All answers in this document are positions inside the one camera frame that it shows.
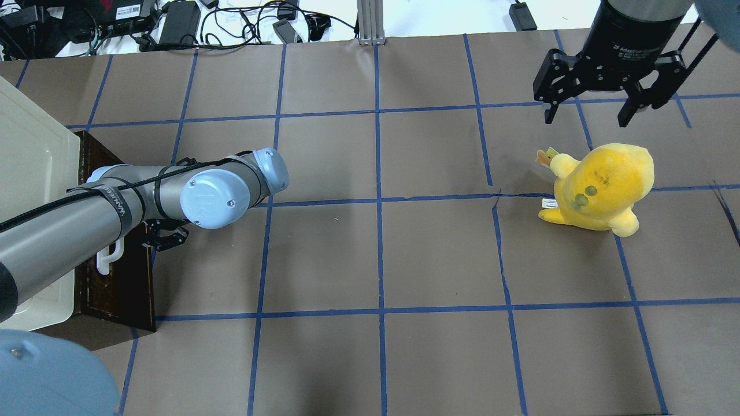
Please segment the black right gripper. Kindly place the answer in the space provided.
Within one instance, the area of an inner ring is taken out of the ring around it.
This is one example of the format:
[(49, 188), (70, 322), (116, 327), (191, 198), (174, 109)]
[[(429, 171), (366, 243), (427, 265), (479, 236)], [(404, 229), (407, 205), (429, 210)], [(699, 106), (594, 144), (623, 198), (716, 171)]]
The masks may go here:
[(545, 124), (560, 103), (586, 91), (626, 93), (621, 128), (638, 111), (666, 105), (687, 76), (682, 53), (664, 50), (686, 13), (686, 3), (600, 3), (578, 53), (545, 53), (533, 81)]

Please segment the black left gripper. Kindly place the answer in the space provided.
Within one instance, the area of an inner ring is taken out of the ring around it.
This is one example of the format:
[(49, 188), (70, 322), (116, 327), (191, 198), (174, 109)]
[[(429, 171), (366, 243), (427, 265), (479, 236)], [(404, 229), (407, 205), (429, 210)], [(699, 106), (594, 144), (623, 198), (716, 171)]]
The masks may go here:
[(179, 247), (188, 239), (188, 220), (151, 219), (143, 223), (146, 230), (140, 238), (140, 244), (156, 252)]

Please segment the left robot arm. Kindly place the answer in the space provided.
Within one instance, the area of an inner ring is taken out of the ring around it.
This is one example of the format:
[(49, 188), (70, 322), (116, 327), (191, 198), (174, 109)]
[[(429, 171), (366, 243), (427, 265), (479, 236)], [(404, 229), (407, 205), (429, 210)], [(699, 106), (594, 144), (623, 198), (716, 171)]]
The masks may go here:
[[(289, 185), (273, 148), (179, 166), (96, 169), (58, 200), (2, 223), (2, 320), (143, 223), (219, 229)], [(117, 415), (121, 392), (90, 350), (27, 330), (2, 330), (3, 415)]]

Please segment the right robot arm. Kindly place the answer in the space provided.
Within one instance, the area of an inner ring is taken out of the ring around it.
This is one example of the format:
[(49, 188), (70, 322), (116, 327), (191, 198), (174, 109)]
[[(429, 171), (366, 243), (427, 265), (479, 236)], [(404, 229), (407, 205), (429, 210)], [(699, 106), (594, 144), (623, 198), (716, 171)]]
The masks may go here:
[[(708, 24), (714, 34), (686, 64), (681, 49), (664, 48), (691, 7), (698, 13), (696, 24)], [(533, 97), (551, 124), (569, 98), (586, 91), (624, 91), (617, 121), (626, 127), (637, 112), (666, 105), (719, 40), (738, 51), (737, 1), (602, 1), (578, 54), (547, 51)]]

